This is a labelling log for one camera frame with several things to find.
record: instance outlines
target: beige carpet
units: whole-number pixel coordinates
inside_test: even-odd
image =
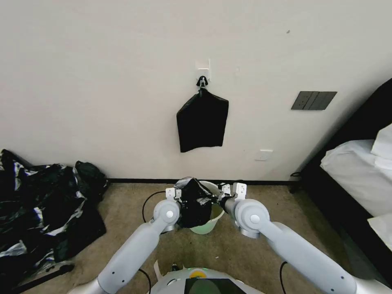
[[[71,273],[25,293],[66,294],[75,285],[95,278],[116,250],[143,222],[143,201],[153,192],[170,186],[113,184],[99,205],[107,233],[76,256],[76,267]],[[158,194],[150,199],[145,211],[147,219],[151,218],[153,207],[163,197],[164,194]],[[292,195],[286,186],[248,186],[247,197],[261,201],[269,210],[272,221],[291,227],[350,271],[338,234],[304,193]],[[224,215],[215,229],[207,235],[196,235],[189,229],[162,235],[157,249],[142,266],[153,284],[156,282],[153,264],[157,259],[163,274],[176,262],[180,267],[207,267],[226,272],[266,294],[282,293],[278,277],[282,260],[269,248],[263,237],[254,240],[241,235],[233,227],[228,215]],[[289,265],[283,270],[283,282],[286,292],[290,294],[320,293]],[[147,291],[146,277],[137,273],[119,293],[145,294]]]

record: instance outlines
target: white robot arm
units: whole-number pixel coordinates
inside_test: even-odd
[[[240,232],[250,238],[264,235],[282,259],[323,292],[392,294],[391,289],[377,281],[353,277],[289,227],[271,222],[263,204],[253,199],[245,199],[245,184],[234,184],[234,196],[230,195],[229,185],[223,186],[222,190],[219,195],[220,204],[233,218]],[[142,224],[128,238],[98,277],[90,283],[76,287],[69,294],[115,294],[133,278],[156,248],[159,235],[174,229],[179,216],[180,205],[173,197],[159,202],[154,209],[153,219]]]

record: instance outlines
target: black bed frame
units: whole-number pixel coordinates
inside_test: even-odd
[[[344,142],[375,139],[380,129],[392,123],[391,96],[392,79],[365,101],[301,171],[303,189],[331,225],[349,234],[390,285],[392,251],[369,226],[367,219],[372,216],[320,167],[320,162],[327,150]]]

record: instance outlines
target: black baseboard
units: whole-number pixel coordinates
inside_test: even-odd
[[[110,178],[111,183],[147,183],[147,184],[175,184],[178,179],[134,179],[134,178]],[[241,182],[247,185],[284,185],[291,186],[298,183],[297,181],[264,181],[264,180],[206,180],[214,184]]]

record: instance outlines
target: gray switch panel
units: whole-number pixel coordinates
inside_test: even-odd
[[[324,110],[337,92],[301,91],[291,109]]]

